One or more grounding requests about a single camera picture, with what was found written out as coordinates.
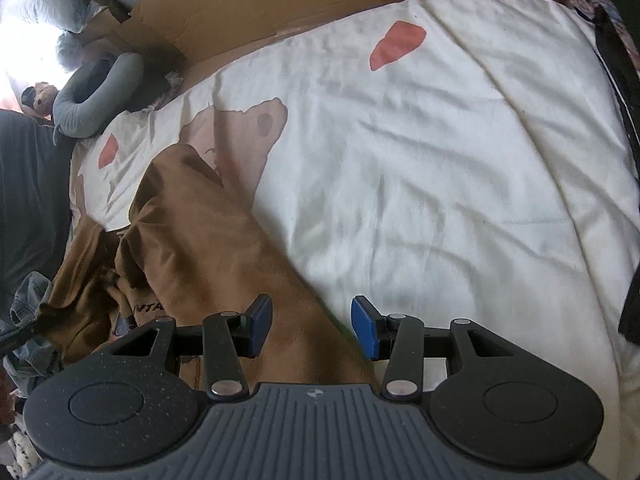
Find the black strap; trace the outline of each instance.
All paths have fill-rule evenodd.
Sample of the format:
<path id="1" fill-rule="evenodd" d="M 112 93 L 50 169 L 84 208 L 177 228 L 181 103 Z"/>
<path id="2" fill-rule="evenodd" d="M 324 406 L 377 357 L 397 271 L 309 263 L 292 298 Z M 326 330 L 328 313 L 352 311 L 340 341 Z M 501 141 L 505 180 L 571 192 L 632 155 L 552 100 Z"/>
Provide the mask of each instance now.
<path id="1" fill-rule="evenodd" d="M 618 87 L 616 99 L 636 171 L 640 175 L 640 132 L 636 130 L 640 128 L 640 78 L 609 15 L 601 6 L 595 8 L 593 24 L 596 47 Z M 626 294 L 618 332 L 631 343 L 640 345 L 640 266 L 636 269 Z"/>
<path id="2" fill-rule="evenodd" d="M 37 332 L 36 320 L 23 321 L 19 325 L 0 333 L 0 358 L 24 345 Z"/>

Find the bear print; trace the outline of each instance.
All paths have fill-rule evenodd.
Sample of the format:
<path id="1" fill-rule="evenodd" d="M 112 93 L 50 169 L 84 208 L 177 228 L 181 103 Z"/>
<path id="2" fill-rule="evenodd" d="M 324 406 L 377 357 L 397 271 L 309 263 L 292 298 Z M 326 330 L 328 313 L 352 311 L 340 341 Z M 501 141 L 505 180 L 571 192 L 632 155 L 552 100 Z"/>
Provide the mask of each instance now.
<path id="1" fill-rule="evenodd" d="M 182 128 L 179 142 L 193 146 L 219 174 L 223 187 L 251 207 L 267 156 L 287 117 L 287 107 L 278 98 L 245 112 L 210 106 Z"/>

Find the bed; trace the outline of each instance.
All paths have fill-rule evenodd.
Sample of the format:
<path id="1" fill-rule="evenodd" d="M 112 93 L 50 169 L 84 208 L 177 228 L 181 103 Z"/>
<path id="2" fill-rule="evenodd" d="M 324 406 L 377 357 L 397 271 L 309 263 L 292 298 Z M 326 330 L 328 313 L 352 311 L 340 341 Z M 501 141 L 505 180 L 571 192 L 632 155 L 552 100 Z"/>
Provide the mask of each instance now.
<path id="1" fill-rule="evenodd" d="M 188 142 L 338 320 L 364 294 L 384 314 L 500 333 L 595 389 L 591 463 L 631 479 L 640 349 L 618 322 L 640 213 L 616 99 L 593 27 L 561 4 L 407 0 L 119 115 L 76 146 L 72 209 L 123 228 L 149 162 Z"/>

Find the logo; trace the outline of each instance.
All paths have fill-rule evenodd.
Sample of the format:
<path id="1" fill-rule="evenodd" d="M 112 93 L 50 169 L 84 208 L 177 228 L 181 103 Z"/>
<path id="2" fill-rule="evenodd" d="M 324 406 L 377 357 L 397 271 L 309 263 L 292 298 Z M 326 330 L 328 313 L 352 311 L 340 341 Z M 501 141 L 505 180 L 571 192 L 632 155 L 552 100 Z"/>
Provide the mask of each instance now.
<path id="1" fill-rule="evenodd" d="M 317 388 L 314 388 L 313 390 L 309 390 L 306 394 L 309 397 L 313 397 L 314 399 L 319 399 L 320 397 L 322 397 L 324 395 L 324 391 L 318 390 Z"/>

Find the brown blanket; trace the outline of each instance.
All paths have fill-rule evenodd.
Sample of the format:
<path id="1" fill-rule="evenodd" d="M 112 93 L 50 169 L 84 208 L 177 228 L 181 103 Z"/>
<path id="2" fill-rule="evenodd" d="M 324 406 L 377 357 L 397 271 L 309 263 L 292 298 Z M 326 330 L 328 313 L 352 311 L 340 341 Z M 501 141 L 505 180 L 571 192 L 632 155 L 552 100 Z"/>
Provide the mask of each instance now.
<path id="1" fill-rule="evenodd" d="M 176 144 L 152 161 L 129 218 L 120 240 L 84 218 L 49 304 L 41 306 L 40 333 L 65 362 L 107 341 L 118 315 L 166 313 L 178 325 L 199 324 L 216 312 L 242 312 L 267 293 L 274 306 L 270 334 L 260 357 L 242 360 L 251 385 L 374 381 L 357 344 L 332 324 L 191 146 Z"/>

